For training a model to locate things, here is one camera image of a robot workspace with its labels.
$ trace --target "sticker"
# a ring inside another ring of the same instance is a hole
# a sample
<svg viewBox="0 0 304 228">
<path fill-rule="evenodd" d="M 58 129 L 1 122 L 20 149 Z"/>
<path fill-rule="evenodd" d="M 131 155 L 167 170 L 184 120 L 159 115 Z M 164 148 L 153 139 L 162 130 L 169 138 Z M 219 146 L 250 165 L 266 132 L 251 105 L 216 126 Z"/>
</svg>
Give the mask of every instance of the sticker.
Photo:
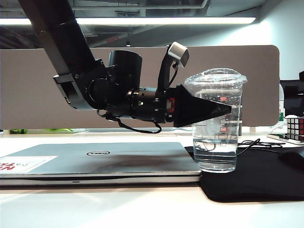
<svg viewBox="0 0 304 228">
<path fill-rule="evenodd" d="M 57 156 L 6 156 L 0 158 L 0 173 L 26 173 Z"/>
</svg>

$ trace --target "robotic arm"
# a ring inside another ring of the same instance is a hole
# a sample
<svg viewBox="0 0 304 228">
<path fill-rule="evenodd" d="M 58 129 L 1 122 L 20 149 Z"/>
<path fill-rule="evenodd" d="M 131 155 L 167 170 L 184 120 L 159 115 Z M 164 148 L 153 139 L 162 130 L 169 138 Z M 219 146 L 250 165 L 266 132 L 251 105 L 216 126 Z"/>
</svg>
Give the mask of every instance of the robotic arm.
<svg viewBox="0 0 304 228">
<path fill-rule="evenodd" d="M 189 59 L 188 49 L 181 44 L 167 47 L 157 88 L 140 87 L 142 58 L 116 50 L 110 53 L 109 67 L 95 60 L 67 0 L 19 2 L 58 73 L 55 83 L 73 108 L 97 110 L 105 119 L 132 130 L 120 119 L 153 122 L 160 129 L 153 133 L 161 131 L 158 123 L 181 127 L 231 112 L 231 106 L 193 97 L 182 85 L 170 87 L 171 66 L 177 72 Z"/>
</svg>

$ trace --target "desk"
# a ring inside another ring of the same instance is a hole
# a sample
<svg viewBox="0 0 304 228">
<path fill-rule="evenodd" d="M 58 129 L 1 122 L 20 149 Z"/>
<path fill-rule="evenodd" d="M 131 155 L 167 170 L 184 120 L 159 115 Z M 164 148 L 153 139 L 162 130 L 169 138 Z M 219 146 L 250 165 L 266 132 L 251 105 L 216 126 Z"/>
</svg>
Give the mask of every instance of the desk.
<svg viewBox="0 0 304 228">
<path fill-rule="evenodd" d="M 245 139 L 271 141 L 266 133 Z M 0 156 L 42 143 L 180 142 L 188 132 L 0 135 Z M 0 191 L 1 228 L 219 227 L 302 228 L 304 202 L 217 203 L 197 184 Z"/>
</svg>

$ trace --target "cubicle divider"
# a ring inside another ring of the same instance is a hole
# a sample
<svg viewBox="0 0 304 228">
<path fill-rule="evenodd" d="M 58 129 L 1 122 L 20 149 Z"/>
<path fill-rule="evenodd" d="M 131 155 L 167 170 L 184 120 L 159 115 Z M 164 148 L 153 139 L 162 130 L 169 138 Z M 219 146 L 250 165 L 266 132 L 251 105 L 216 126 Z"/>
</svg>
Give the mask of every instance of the cubicle divider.
<svg viewBox="0 0 304 228">
<path fill-rule="evenodd" d="M 93 48 L 95 58 L 106 66 L 109 53 L 122 48 Z M 142 56 L 141 87 L 157 87 L 165 47 L 123 48 Z M 180 68 L 171 86 L 183 84 L 194 74 L 211 68 L 232 68 L 247 76 L 243 87 L 243 126 L 271 126 L 278 120 L 279 51 L 275 46 L 189 47 L 190 59 Z M 0 51 L 0 129 L 113 128 L 96 111 L 70 107 L 56 84 L 56 75 L 43 49 Z M 132 127 L 151 123 L 125 119 Z M 162 124 L 171 127 L 172 123 Z"/>
</svg>

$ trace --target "black mouse pad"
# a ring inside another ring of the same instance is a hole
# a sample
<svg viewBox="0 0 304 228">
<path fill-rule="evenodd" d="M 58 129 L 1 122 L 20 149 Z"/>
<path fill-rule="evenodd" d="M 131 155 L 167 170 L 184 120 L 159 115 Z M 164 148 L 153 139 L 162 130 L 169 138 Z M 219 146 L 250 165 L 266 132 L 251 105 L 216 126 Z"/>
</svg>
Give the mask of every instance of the black mouse pad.
<svg viewBox="0 0 304 228">
<path fill-rule="evenodd" d="M 185 149 L 193 156 L 193 147 Z M 278 152 L 290 149 L 271 148 Z M 279 160 L 277 153 L 249 149 L 237 157 L 235 171 L 203 172 L 200 186 L 210 200 L 217 202 L 304 200 L 304 170 Z"/>
</svg>

